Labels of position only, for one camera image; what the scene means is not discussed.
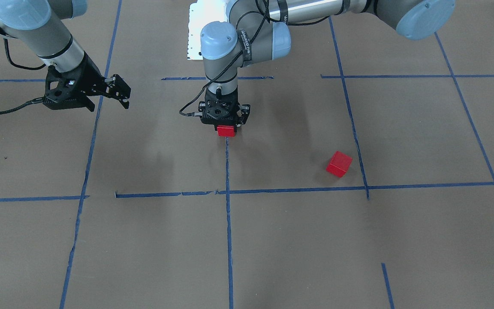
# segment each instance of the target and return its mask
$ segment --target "black band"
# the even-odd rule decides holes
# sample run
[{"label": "black band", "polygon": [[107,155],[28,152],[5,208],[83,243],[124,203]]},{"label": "black band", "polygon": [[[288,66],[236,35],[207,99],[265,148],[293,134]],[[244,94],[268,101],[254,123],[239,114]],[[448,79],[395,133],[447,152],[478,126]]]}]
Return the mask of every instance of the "black band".
[{"label": "black band", "polygon": [[221,80],[215,80],[213,82],[213,84],[226,84],[227,82],[231,82],[232,80],[234,80],[235,78],[237,78],[237,73],[235,74],[235,76],[233,78],[230,78],[229,80],[224,80],[224,81],[221,81]]},{"label": "black band", "polygon": [[373,10],[375,11],[375,16],[378,17],[379,14],[377,14],[377,4],[379,0],[373,0]]},{"label": "black band", "polygon": [[248,66],[253,62],[253,53],[251,49],[251,40],[245,29],[237,29],[238,38],[243,49],[243,65]]},{"label": "black band", "polygon": [[371,5],[371,2],[373,2],[373,0],[367,0],[367,3],[365,4],[363,11],[361,11],[361,12],[367,12],[367,10],[369,9],[369,6]]},{"label": "black band", "polygon": [[352,4],[350,0],[343,0],[343,5],[344,5],[344,11],[343,12],[348,12],[349,6]]},{"label": "black band", "polygon": [[344,1],[343,1],[343,4],[340,6],[340,11],[337,14],[335,14],[335,15],[339,15],[342,12],[344,12]]},{"label": "black band", "polygon": [[289,6],[287,0],[278,0],[278,6],[280,6],[280,21],[283,23],[289,23]]},{"label": "black band", "polygon": [[239,19],[238,19],[238,22],[235,23],[235,28],[237,29],[239,27],[239,23],[241,22],[241,20],[243,19],[243,17],[249,15],[249,14],[259,14],[259,15],[263,15],[261,12],[257,12],[257,11],[249,11],[249,12],[246,12],[245,14],[243,14]]},{"label": "black band", "polygon": [[68,42],[66,44],[66,47],[64,47],[61,51],[59,51],[58,53],[55,53],[54,55],[48,55],[48,56],[38,56],[39,58],[41,59],[53,59],[53,58],[57,58],[59,55],[62,55],[63,53],[65,53],[68,49],[70,49],[70,46],[72,46],[72,43],[74,42],[74,37],[72,37],[70,35],[70,42]]}]

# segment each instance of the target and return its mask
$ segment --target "floor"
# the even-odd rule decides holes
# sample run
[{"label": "floor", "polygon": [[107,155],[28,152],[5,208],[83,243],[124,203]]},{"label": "floor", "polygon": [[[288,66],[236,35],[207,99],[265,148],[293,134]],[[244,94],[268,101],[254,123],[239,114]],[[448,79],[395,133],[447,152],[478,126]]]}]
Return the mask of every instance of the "floor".
[{"label": "floor", "polygon": [[[288,57],[240,70],[230,139],[178,115],[204,84],[191,2],[65,22],[128,111],[0,116],[0,309],[494,308],[494,0],[417,42],[369,14],[295,27]],[[44,78],[0,38],[0,110]]]}]

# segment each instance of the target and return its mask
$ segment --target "red cube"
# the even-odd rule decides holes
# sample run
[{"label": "red cube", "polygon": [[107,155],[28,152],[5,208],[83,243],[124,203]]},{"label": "red cube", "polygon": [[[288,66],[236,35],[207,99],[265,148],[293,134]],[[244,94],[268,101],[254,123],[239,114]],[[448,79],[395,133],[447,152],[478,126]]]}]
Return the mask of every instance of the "red cube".
[{"label": "red cube", "polygon": [[219,136],[234,137],[235,125],[217,125],[216,131],[218,132]]},{"label": "red cube", "polygon": [[340,151],[335,152],[333,158],[331,158],[331,162],[327,166],[327,172],[331,174],[342,177],[346,172],[348,172],[348,168],[352,163],[352,158],[343,154]]}]

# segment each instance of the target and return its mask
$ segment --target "grid line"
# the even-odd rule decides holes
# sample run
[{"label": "grid line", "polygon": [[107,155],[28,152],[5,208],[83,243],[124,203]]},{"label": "grid line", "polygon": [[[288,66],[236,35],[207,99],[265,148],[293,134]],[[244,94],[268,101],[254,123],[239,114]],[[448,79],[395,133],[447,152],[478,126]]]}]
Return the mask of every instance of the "grid line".
[{"label": "grid line", "polygon": [[[185,80],[206,80],[207,78],[201,76],[190,76],[190,77],[166,77],[161,80],[166,81],[185,81]],[[239,76],[239,80],[257,80],[257,79],[276,79],[274,76]]]},{"label": "grid line", "polygon": [[226,222],[228,239],[228,302],[229,309],[234,309],[234,276],[232,260],[232,216],[230,202],[230,159],[229,159],[229,138],[226,137]]},{"label": "grid line", "polygon": [[[478,187],[494,186],[494,182],[451,182],[442,184],[412,184],[412,185],[380,185],[368,186],[369,190],[391,190],[407,188],[458,188],[458,187]],[[234,194],[260,194],[260,193],[296,193],[296,192],[326,192],[326,191],[360,191],[365,190],[365,186],[347,187],[321,187],[321,188],[261,188],[251,190],[230,190]],[[201,196],[201,195],[224,195],[227,191],[192,191],[192,192],[161,192],[161,193],[138,193],[138,194],[115,194],[116,198],[145,198],[145,197],[166,197],[166,196]]]},{"label": "grid line", "polygon": [[365,186],[365,195],[367,195],[367,200],[368,200],[370,198],[369,197],[369,186],[367,185],[367,177],[365,176],[365,167],[363,167],[363,159],[361,157],[361,149],[359,148],[359,141],[357,138],[357,132],[355,131],[355,123],[353,121],[352,107],[349,103],[348,89],[346,87],[346,79],[344,78],[343,63],[340,60],[339,46],[337,44],[337,37],[335,36],[335,29],[333,27],[333,20],[331,18],[329,18],[328,20],[329,20],[329,26],[331,26],[331,35],[333,37],[333,43],[335,45],[335,53],[337,54],[337,62],[339,65],[340,79],[342,80],[342,83],[343,83],[344,96],[346,99],[346,107],[348,108],[348,116],[350,118],[350,122],[352,125],[353,139],[355,141],[355,146],[357,148],[357,156],[359,159],[359,168],[361,169],[361,175],[363,177],[363,184]]},{"label": "grid line", "polygon": [[[343,76],[324,76],[320,74],[322,79],[341,79]],[[494,78],[494,74],[466,74],[457,76],[457,78]],[[370,79],[370,78],[451,78],[451,75],[445,74],[404,74],[404,75],[379,75],[379,76],[344,76],[346,79]]]},{"label": "grid line", "polygon": [[62,200],[79,200],[80,195],[71,196],[36,196],[36,197],[1,197],[0,203],[7,202],[37,202],[37,201],[62,201]]},{"label": "grid line", "polygon": [[390,303],[390,309],[394,309],[394,297],[392,297],[392,289],[390,289],[390,280],[388,279],[388,271],[386,270],[386,264],[380,264],[383,269],[384,283],[386,284],[386,293],[388,294],[388,303]]},{"label": "grid line", "polygon": [[443,44],[441,43],[439,35],[437,33],[434,33],[437,43],[440,45],[441,52],[443,53],[443,58],[445,59],[445,62],[447,63],[447,68],[449,68],[449,72],[451,73],[451,78],[453,78],[453,82],[455,83],[455,87],[457,88],[458,95],[461,98],[462,105],[464,107],[464,111],[466,112],[466,116],[468,117],[468,121],[470,121],[470,125],[472,126],[472,131],[474,131],[474,135],[478,141],[478,144],[480,146],[480,149],[482,151],[482,154],[484,156],[485,162],[488,166],[489,172],[493,178],[494,182],[494,171],[491,166],[491,162],[489,161],[487,152],[485,151],[484,144],[482,142],[482,139],[480,139],[480,135],[478,133],[478,130],[476,129],[476,125],[474,123],[474,120],[472,119],[472,115],[470,114],[470,111],[468,110],[468,105],[466,104],[466,100],[464,99],[464,95],[462,94],[461,87],[458,84],[457,77],[455,76],[455,73],[453,72],[453,68],[451,67],[451,63],[449,62],[449,58],[447,57],[447,54],[445,53],[445,49],[443,47]]},{"label": "grid line", "polygon": [[0,82],[45,82],[45,79],[0,79]]},{"label": "grid line", "polygon": [[[115,16],[114,32],[112,33],[110,48],[108,50],[108,59],[106,59],[106,70],[104,71],[104,76],[108,76],[108,72],[110,71],[110,63],[111,63],[112,53],[114,50],[115,37],[117,34],[117,26],[119,24],[119,16],[121,14],[121,4],[122,4],[122,0],[118,0],[117,13]],[[76,217],[75,233],[74,233],[74,244],[72,246],[72,249],[70,250],[70,256],[68,258],[68,266],[66,268],[66,276],[64,278],[64,284],[63,284],[63,288],[62,288],[62,296],[60,298],[60,309],[64,309],[65,304],[66,304],[66,295],[67,295],[68,285],[70,283],[70,275],[71,275],[72,265],[74,263],[75,248],[76,248],[76,244],[77,244],[77,235],[79,233],[79,227],[80,227],[80,223],[81,223],[80,217],[81,217],[81,213],[83,211],[84,200],[86,198],[87,184],[89,181],[89,174],[90,174],[90,164],[92,162],[93,154],[94,154],[94,143],[96,142],[96,130],[98,129],[98,120],[100,119],[100,111],[102,110],[103,98],[104,97],[102,97],[102,96],[100,97],[100,99],[98,101],[98,109],[96,110],[96,118],[94,121],[93,135],[91,137],[89,156],[87,159],[87,166],[85,169],[85,180],[84,180],[83,186],[81,188],[81,197],[79,200],[79,206],[77,208],[77,217]]]}]

